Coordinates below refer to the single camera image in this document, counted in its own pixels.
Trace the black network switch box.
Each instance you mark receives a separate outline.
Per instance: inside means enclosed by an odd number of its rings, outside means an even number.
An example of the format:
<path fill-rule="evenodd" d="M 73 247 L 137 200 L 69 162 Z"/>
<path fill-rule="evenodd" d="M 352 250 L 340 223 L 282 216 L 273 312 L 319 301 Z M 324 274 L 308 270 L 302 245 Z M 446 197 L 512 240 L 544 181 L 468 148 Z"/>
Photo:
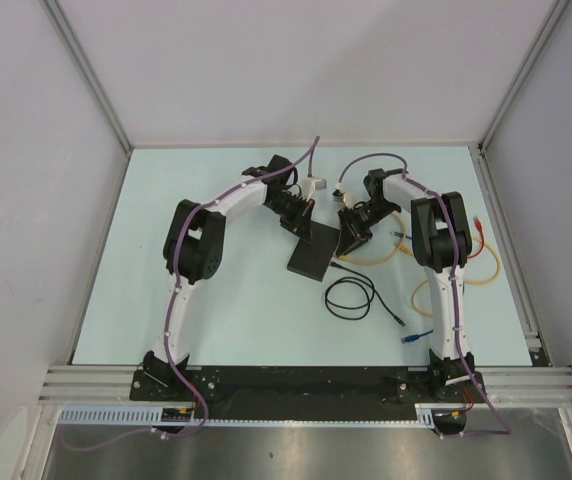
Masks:
<path fill-rule="evenodd" d="M 298 241 L 287 263 L 287 270 L 322 282 L 334 256 L 339 234 L 339 229 L 313 221 L 311 241 Z"/>

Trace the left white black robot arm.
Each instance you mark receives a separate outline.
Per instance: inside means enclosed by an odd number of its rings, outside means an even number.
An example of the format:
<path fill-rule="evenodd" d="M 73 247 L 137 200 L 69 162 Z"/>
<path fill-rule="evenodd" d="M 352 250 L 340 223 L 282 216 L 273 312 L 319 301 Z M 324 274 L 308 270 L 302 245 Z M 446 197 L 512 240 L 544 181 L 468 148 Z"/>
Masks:
<path fill-rule="evenodd" d="M 266 166 L 244 170 L 240 182 L 214 200 L 177 205 L 163 248 L 174 285 L 162 334 L 133 377 L 132 400 L 171 401 L 189 389 L 186 366 L 197 337 L 200 297 L 223 260 L 228 226 L 265 206 L 283 229 L 305 242 L 312 240 L 315 201 L 290 191 L 289 179 L 297 177 L 297 165 L 275 155 Z"/>

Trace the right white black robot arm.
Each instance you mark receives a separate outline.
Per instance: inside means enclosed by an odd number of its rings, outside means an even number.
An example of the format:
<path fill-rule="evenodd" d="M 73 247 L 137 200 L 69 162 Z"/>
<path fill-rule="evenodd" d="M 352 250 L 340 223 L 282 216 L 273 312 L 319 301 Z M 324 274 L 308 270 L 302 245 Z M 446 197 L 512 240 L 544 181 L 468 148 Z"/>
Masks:
<path fill-rule="evenodd" d="M 439 194 L 411 179 L 403 169 L 371 170 L 364 187 L 368 201 L 338 212 L 336 256 L 345 257 L 368 242 L 371 227 L 386 215 L 408 212 L 412 252 L 424 268 L 433 315 L 428 391 L 439 401 L 452 400 L 464 388 L 483 394 L 463 313 L 464 273 L 472 238 L 462 195 Z"/>

